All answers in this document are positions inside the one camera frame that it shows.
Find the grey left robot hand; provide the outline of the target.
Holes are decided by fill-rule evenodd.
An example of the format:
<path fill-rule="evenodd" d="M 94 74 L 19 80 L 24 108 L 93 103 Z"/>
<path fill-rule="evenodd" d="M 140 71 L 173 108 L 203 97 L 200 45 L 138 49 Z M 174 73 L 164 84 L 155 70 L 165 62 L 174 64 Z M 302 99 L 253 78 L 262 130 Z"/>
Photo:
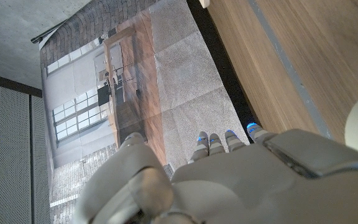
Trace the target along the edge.
<path fill-rule="evenodd" d="M 253 142 L 200 133 L 168 177 L 141 134 L 90 178 L 74 223 L 358 223 L 358 152 L 300 129 L 251 123 Z"/>

